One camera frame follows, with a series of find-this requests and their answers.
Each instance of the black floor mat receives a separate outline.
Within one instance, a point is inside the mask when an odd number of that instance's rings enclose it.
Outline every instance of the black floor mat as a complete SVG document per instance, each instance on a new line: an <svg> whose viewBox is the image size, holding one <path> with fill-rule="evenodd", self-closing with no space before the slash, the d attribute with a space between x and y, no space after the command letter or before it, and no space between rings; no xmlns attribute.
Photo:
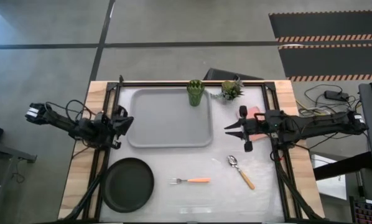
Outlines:
<svg viewBox="0 0 372 224"><path fill-rule="evenodd" d="M372 39L372 10L270 14L279 42Z"/></svg>
<svg viewBox="0 0 372 224"><path fill-rule="evenodd" d="M372 44L280 46L279 53L295 82L372 80Z"/></svg>

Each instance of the concrete floor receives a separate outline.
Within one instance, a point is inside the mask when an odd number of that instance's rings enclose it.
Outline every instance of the concrete floor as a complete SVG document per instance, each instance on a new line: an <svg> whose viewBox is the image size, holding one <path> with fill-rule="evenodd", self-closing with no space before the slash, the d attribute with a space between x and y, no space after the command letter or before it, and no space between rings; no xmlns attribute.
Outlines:
<svg viewBox="0 0 372 224"><path fill-rule="evenodd" d="M98 43L109 0L0 0L0 44ZM372 0L117 0L106 43L274 40L270 12L372 9ZM37 154L21 164L23 184L11 182L0 223L57 218L73 149L65 132L26 121L31 102L83 101L96 49L0 50L2 143ZM265 79L285 79L275 47L104 49L97 80L189 80L210 67ZM337 82L357 95L361 82ZM293 84L297 99L320 82ZM312 91L320 94L324 88ZM311 146L320 138L309 139ZM330 140L314 151L353 156L366 150L364 136ZM326 217L350 221L345 204L323 198Z"/></svg>

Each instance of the green cup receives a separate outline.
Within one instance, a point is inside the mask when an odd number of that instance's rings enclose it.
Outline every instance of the green cup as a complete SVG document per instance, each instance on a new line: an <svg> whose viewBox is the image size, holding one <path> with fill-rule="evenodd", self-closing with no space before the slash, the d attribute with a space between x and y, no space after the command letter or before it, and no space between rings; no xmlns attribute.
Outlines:
<svg viewBox="0 0 372 224"><path fill-rule="evenodd" d="M204 83L200 80L191 80L187 84L188 102L190 106L198 106L204 93Z"/></svg>

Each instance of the gray tray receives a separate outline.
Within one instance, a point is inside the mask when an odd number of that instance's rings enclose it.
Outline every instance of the gray tray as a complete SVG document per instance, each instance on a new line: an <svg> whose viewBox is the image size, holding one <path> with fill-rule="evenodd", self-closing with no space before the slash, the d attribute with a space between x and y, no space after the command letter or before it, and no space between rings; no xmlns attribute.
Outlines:
<svg viewBox="0 0 372 224"><path fill-rule="evenodd" d="M186 88L155 88L136 91L128 131L136 148L204 147L212 142L210 95L204 91L200 105L188 102Z"/></svg>

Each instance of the power adapter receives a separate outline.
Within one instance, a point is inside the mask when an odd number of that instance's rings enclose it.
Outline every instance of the power adapter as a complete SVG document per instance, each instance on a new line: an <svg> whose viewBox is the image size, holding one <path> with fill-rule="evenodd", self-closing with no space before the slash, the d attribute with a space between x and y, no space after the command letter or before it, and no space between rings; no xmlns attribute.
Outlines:
<svg viewBox="0 0 372 224"><path fill-rule="evenodd" d="M343 93L343 92L326 90L324 92L324 98L329 99L329 100L348 101L349 94Z"/></svg>

